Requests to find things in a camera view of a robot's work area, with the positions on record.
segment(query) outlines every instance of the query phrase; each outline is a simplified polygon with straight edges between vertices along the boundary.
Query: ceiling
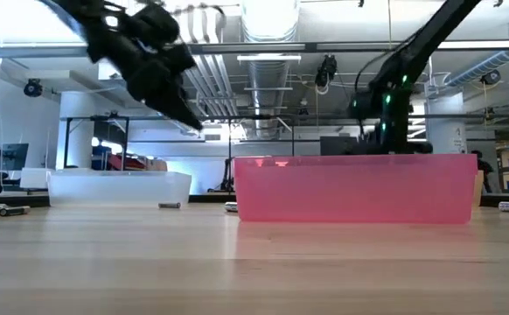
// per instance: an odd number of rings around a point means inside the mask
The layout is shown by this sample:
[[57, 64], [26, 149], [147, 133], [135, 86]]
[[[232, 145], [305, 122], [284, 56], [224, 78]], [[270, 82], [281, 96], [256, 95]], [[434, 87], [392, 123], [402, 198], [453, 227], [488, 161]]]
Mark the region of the ceiling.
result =
[[[280, 18], [280, 11], [272, 10], [271, 1], [268, 2], [268, 15], [265, 21]], [[239, 0], [207, 1], [208, 3], [223, 4], [228, 14], [227, 26], [223, 30], [224, 43], [241, 42], [241, 14]], [[301, 1], [299, 25], [297, 27], [298, 41], [388, 41], [403, 40], [423, 25], [429, 17], [440, 7], [443, 0], [391, 0], [390, 27], [389, 7], [387, 0], [367, 0], [363, 8], [358, 8], [356, 0], [331, 1], [310, 0]], [[475, 11], [450, 35], [450, 39], [509, 39], [509, 0], [499, 8], [493, 7], [494, 1], [484, 0]], [[74, 42], [79, 40], [64, 25], [55, 19], [40, 3], [32, 0], [0, 0], [0, 4], [7, 4], [15, 10], [10, 13], [0, 10], [0, 25], [7, 19], [17, 31], [6, 30], [0, 26], [4, 43], [9, 42]], [[432, 56], [433, 73], [442, 78], [445, 74], [460, 73], [495, 52], [436, 52]], [[338, 61], [338, 75], [335, 82], [346, 85], [353, 84], [355, 74], [376, 53], [336, 53]], [[309, 103], [312, 114], [345, 113], [346, 99], [353, 91], [352, 87], [331, 87], [326, 95], [316, 97], [313, 89], [307, 88], [302, 81], [311, 84], [317, 67], [323, 60], [320, 54], [302, 54], [301, 61], [292, 63], [289, 71], [288, 86], [293, 90], [286, 92], [284, 107], [286, 112], [296, 112], [300, 101], [305, 98]], [[237, 55], [224, 55], [227, 74], [233, 91], [238, 95], [248, 95], [244, 88], [249, 86], [247, 65], [237, 61]], [[30, 71], [33, 75], [39, 71], [70, 70], [86, 79], [86, 84], [74, 86], [70, 81], [47, 79], [44, 85], [59, 91], [75, 88], [113, 88], [106, 92], [108, 107], [117, 110], [143, 108], [135, 102], [117, 82], [98, 81], [98, 66], [91, 64], [86, 58], [47, 58], [14, 59], [20, 71]], [[362, 76], [360, 84], [371, 80], [373, 73], [380, 67], [380, 62], [370, 66]], [[503, 82], [496, 87], [489, 87], [484, 91], [479, 82], [467, 84], [463, 87], [465, 107], [469, 112], [478, 112], [487, 106], [498, 107], [496, 112], [509, 113], [509, 63], [499, 69]], [[186, 80], [185, 88], [191, 97], [196, 94], [192, 84]]]

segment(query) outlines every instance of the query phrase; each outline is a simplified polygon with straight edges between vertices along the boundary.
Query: security camera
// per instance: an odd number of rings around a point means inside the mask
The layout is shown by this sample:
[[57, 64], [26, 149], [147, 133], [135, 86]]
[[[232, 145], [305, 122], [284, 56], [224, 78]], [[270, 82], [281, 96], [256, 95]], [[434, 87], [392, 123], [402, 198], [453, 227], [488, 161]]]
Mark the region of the security camera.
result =
[[39, 97], [43, 94], [43, 86], [40, 79], [29, 79], [24, 88], [24, 94], [29, 97]]

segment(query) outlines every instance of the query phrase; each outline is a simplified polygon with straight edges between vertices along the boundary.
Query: ductwork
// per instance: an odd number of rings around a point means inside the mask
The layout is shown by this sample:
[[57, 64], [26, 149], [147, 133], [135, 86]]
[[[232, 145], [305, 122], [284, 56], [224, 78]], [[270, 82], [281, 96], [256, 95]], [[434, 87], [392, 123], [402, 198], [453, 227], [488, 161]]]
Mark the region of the ductwork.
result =
[[505, 65], [509, 62], [509, 51], [496, 52], [488, 59], [467, 69], [459, 74], [452, 74], [445, 78], [444, 84], [447, 87], [458, 87], [465, 83], [474, 81], [481, 76], [492, 72], [493, 70]]
[[[280, 12], [279, 16], [268, 11]], [[299, 19], [299, 0], [243, 0], [242, 27], [246, 42], [292, 42], [296, 36]], [[282, 105], [283, 91], [261, 91], [257, 88], [283, 88], [288, 78], [287, 61], [249, 61], [248, 76], [252, 88], [253, 104], [257, 115], [277, 115]], [[259, 138], [278, 136], [278, 121], [256, 121], [256, 135]]]

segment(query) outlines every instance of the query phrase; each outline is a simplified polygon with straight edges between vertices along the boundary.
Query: pink plastic bin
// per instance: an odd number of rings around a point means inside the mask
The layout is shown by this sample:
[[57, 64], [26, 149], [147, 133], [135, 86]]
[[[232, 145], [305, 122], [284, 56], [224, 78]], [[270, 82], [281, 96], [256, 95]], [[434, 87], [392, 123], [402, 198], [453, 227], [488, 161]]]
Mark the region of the pink plastic bin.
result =
[[237, 157], [243, 221], [464, 224], [475, 155]]

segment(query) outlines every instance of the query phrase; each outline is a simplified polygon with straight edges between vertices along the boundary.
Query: wooden tabletop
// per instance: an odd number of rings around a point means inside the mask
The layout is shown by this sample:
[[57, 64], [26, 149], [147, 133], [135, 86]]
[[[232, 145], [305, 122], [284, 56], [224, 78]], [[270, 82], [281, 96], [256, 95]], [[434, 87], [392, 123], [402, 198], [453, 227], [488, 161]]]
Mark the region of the wooden tabletop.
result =
[[419, 226], [33, 210], [0, 218], [0, 314], [509, 315], [509, 213]]

